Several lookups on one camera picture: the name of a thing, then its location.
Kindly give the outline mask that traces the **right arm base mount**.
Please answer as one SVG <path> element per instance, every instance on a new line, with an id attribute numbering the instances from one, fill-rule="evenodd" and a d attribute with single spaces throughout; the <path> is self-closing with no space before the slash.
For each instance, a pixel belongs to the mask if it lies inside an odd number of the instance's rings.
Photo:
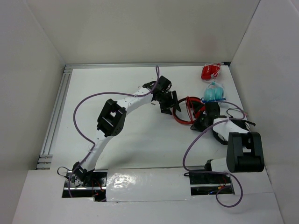
<path id="1" fill-rule="evenodd" d="M 185 172 L 184 177 L 189 179 L 192 196 L 234 194 L 231 179 L 222 174 L 190 173 Z"/>

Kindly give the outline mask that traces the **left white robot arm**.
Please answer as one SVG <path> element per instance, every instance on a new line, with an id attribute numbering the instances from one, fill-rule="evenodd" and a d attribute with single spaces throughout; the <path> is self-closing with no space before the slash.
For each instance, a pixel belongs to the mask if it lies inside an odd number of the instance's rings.
<path id="1" fill-rule="evenodd" d="M 95 140 L 89 139 L 79 130 L 76 122 L 76 113 L 78 108 L 86 100 L 92 97 L 102 94 L 118 95 L 119 93 L 103 92 L 93 94 L 83 99 L 74 110 L 73 123 L 78 133 L 84 139 L 92 143 L 92 147 L 81 162 L 76 162 L 73 165 L 72 171 L 76 179 L 83 185 L 91 182 L 95 165 L 105 146 L 113 137 L 123 130 L 126 116 L 132 111 L 142 105 L 149 104 L 152 101 L 157 101 L 160 104 L 161 113 L 172 115 L 171 108 L 175 108 L 180 111 L 181 109 L 178 105 L 177 93 L 176 91 L 170 90 L 171 86 L 172 83 L 169 79 L 164 76 L 160 76 L 157 81 L 145 83 L 142 88 L 134 94 L 121 93 L 121 95 L 125 97 L 116 101 L 108 99 L 97 118 L 97 135 Z"/>

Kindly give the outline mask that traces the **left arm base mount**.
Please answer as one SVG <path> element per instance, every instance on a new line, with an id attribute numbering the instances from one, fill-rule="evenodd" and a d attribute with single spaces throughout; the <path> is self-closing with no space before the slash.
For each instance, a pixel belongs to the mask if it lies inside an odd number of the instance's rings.
<path id="1" fill-rule="evenodd" d="M 107 171 L 94 170 L 79 178 L 70 169 L 59 167 L 57 174 L 65 178 L 62 198 L 92 198 L 96 202 L 107 200 Z"/>

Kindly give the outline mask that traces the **red black headphones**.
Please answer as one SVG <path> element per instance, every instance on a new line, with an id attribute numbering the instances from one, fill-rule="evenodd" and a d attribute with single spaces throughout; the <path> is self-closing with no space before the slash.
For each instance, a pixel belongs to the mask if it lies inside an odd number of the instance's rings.
<path id="1" fill-rule="evenodd" d="M 185 103 L 187 115 L 189 117 L 189 120 L 183 120 L 183 119 L 179 118 L 176 115 L 176 110 L 172 109 L 172 115 L 173 115 L 174 119 L 182 125 L 192 125 L 192 124 L 194 124 L 195 120 L 201 114 L 204 114 L 204 112 L 206 110 L 205 104 L 198 97 L 189 97 L 189 96 L 187 96 L 185 98 L 180 99 L 178 102 L 179 102 L 179 104 L 180 103 Z"/>

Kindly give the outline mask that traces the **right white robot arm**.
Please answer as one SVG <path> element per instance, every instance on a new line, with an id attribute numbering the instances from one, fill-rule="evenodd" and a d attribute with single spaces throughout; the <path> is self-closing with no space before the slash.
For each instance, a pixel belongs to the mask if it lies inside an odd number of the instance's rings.
<path id="1" fill-rule="evenodd" d="M 227 146 L 225 158 L 208 160 L 206 171 L 221 173 L 252 173 L 264 170 L 261 135 L 246 127 L 246 120 L 222 116 L 217 102 L 207 102 L 205 110 L 191 126 L 203 133 L 211 130 L 214 137 Z"/>

